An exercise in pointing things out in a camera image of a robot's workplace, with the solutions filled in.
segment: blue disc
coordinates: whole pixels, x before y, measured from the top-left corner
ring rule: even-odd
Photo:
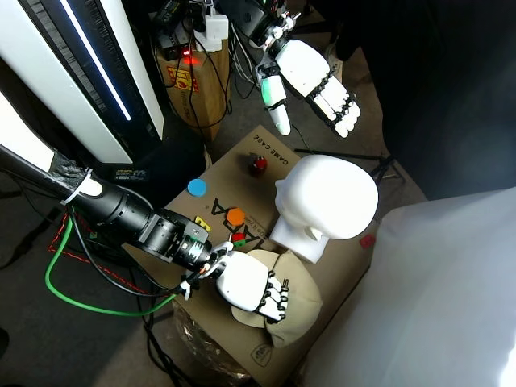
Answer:
[[[206,183],[202,179],[193,179],[188,183],[188,192],[190,195],[200,198],[206,194]]]

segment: cardboard surface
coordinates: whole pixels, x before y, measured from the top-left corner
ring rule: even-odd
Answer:
[[[190,125],[191,129],[198,134],[199,131],[202,131],[205,140],[213,141],[220,128],[220,123],[216,122],[224,115],[226,109],[224,92],[218,81],[217,73],[222,81],[222,86],[226,88],[227,77],[229,76],[227,40],[223,41],[221,51],[209,54],[193,51],[193,75],[190,72],[188,57],[181,58],[178,63],[177,60],[166,60],[158,51],[156,59],[160,66],[164,84],[167,86],[170,102],[177,113]],[[229,84],[227,88],[227,99],[229,100]],[[198,128],[194,111],[190,105],[190,92],[195,115],[197,115],[199,126],[203,127],[202,129]]]
[[[251,152],[268,161],[267,170],[261,177],[252,177],[248,173]],[[201,175],[208,185],[204,197],[194,198],[185,191],[167,208],[191,219],[203,218],[212,228],[210,241],[214,245],[227,240],[230,232],[244,232],[247,243],[237,250],[248,252],[263,248],[282,252],[267,239],[278,217],[274,206],[274,183],[285,178],[298,160],[299,157],[276,137],[258,127]],[[225,218],[225,213],[235,206],[246,213],[245,224],[241,227],[232,227]],[[281,385],[367,271],[372,247],[364,249],[359,241],[375,232],[376,225],[372,224],[354,239],[332,240],[317,264],[305,264],[319,287],[322,309],[308,333],[288,347],[273,348],[263,329],[247,327],[234,320],[230,304],[218,295],[211,280],[204,280],[201,289],[187,302],[182,297],[177,299],[202,329],[258,383]],[[129,247],[128,251],[162,285],[177,285],[184,272],[174,264],[166,264],[135,248]]]

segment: floor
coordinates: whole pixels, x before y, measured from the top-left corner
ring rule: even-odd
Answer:
[[[328,34],[300,35],[317,49],[323,49]],[[345,64],[343,83],[358,95],[362,115],[356,129],[346,139],[336,137],[303,102],[289,97],[289,114],[306,142],[313,149],[358,154],[387,153],[381,137],[381,109],[368,67],[361,52]],[[209,146],[217,160],[257,124],[273,130],[263,109],[260,95],[254,93],[242,101],[231,96],[234,113],[224,119],[218,138]],[[291,148],[304,148],[297,132],[282,137]],[[373,162],[357,162],[365,169]],[[15,189],[0,174],[3,191]],[[424,201],[424,195],[408,177],[381,183],[377,218],[389,210]],[[37,207],[45,214],[52,199],[34,196]],[[23,198],[0,201],[0,264],[25,234],[41,219]],[[148,359],[145,334],[137,318],[117,318],[72,308],[51,295],[44,285],[44,270],[49,260],[45,248],[52,238],[51,227],[34,241],[34,247],[20,261],[0,271],[0,327],[10,333],[10,346],[0,360],[0,386],[21,384],[26,387],[117,387],[169,386],[168,377]],[[87,265],[62,259],[54,274],[56,286],[85,302],[134,310],[135,301],[112,289]],[[165,308],[165,317],[172,307]],[[179,339],[175,318],[163,318],[156,324],[156,334],[164,349],[187,372],[195,372],[205,385],[229,385],[200,364]]]

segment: robotic arm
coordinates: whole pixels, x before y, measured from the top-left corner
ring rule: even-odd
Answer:
[[[324,58],[300,40],[291,40],[296,18],[289,12],[275,18],[256,0],[218,0],[220,10],[264,50],[256,66],[266,109],[282,135],[290,133],[282,79],[308,102],[315,114],[341,137],[347,137],[360,116],[354,96],[330,71]]]
[[[213,278],[232,305],[279,322],[285,318],[288,288],[258,260],[233,252],[232,243],[212,248],[208,232],[169,210],[153,210],[118,185],[92,177],[74,161],[49,148],[0,94],[0,165],[73,205],[90,222],[115,230],[121,240],[157,259],[178,264],[195,275],[180,284],[185,297],[190,281]]]

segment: clear plastic wrap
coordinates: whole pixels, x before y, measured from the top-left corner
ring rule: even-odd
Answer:
[[[210,370],[220,375],[220,385],[237,387],[246,385],[252,378],[226,351],[174,302],[174,322],[177,332],[193,356]]]

